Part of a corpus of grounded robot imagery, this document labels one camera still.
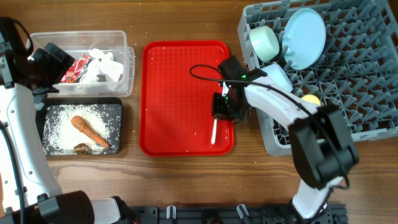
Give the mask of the red snack wrapper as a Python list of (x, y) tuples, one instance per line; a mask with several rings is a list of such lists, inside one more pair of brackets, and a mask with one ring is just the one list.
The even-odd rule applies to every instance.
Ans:
[(64, 74), (60, 83), (75, 83), (90, 60), (90, 56), (86, 54), (81, 55), (68, 69), (66, 74)]

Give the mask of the light blue bowl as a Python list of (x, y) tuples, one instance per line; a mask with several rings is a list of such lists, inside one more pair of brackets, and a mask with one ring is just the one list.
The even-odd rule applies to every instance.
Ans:
[(284, 90), (291, 92), (293, 90), (292, 83), (284, 70), (277, 63), (272, 63), (261, 69), (263, 72), (267, 73), (276, 84), (281, 86)]

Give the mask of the white tissue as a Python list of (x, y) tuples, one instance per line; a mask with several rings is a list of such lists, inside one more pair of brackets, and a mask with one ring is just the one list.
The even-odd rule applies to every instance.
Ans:
[(124, 65), (116, 61), (112, 52), (91, 49), (87, 54), (80, 55), (80, 59), (84, 62), (76, 81), (79, 87), (92, 92), (117, 91)]

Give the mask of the orange carrot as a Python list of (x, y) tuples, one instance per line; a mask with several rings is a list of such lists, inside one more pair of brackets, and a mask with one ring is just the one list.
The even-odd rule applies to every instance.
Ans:
[(71, 124), (74, 128), (79, 130), (84, 135), (88, 136), (92, 139), (95, 143), (99, 144), (103, 148), (110, 148), (110, 144), (102, 138), (95, 130), (91, 128), (91, 126), (81, 117), (81, 116), (74, 116), (71, 119)]

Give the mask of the green bowl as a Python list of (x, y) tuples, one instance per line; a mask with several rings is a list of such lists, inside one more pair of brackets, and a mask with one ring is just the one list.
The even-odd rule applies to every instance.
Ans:
[(280, 51), (278, 39), (268, 26), (252, 29), (249, 38), (254, 52), (263, 62), (271, 61)]

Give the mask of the yellow cup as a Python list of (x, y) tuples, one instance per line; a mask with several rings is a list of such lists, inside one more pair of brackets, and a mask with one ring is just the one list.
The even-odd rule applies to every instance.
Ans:
[(302, 99), (304, 101), (306, 101), (306, 102), (313, 103), (313, 104), (315, 104), (317, 106), (321, 106), (322, 105), (320, 99), (317, 96), (315, 96), (315, 95), (304, 95), (302, 97)]

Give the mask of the brown food scrap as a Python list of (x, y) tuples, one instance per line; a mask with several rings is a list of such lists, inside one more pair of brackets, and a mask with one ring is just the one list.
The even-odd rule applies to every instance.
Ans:
[(73, 152), (75, 152), (76, 154), (90, 154), (91, 153), (91, 149), (86, 144), (81, 143), (81, 144), (76, 145), (73, 148)]

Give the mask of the light blue plate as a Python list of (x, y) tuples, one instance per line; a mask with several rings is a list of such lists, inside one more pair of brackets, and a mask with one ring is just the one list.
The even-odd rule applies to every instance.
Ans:
[(282, 38), (286, 62), (295, 70), (303, 70), (320, 57), (326, 42), (326, 27), (320, 15), (310, 8), (301, 8), (289, 19)]

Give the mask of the white plastic spoon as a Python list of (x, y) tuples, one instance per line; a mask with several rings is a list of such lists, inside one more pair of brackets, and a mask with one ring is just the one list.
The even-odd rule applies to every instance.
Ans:
[(215, 141), (216, 141), (217, 123), (218, 123), (218, 120), (214, 119), (212, 133), (211, 133), (211, 144), (212, 145), (214, 145)]

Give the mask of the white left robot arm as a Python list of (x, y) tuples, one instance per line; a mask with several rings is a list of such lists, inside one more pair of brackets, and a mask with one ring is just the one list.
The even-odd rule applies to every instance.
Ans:
[(35, 121), (35, 106), (56, 93), (75, 59), (48, 43), (25, 46), (11, 17), (1, 18), (1, 223), (140, 223), (117, 196), (90, 200), (83, 191), (63, 193), (51, 173)]

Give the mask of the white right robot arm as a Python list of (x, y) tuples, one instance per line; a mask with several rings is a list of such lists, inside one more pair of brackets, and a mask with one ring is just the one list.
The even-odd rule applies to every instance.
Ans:
[(305, 222), (323, 215), (335, 189), (348, 190), (348, 173), (359, 154), (345, 118), (336, 105), (310, 103), (292, 93), (292, 84), (276, 63), (247, 71), (236, 57), (215, 71), (222, 93), (216, 93), (215, 118), (244, 119), (245, 110), (259, 109), (289, 133), (294, 166), (301, 181), (292, 199), (295, 213)]

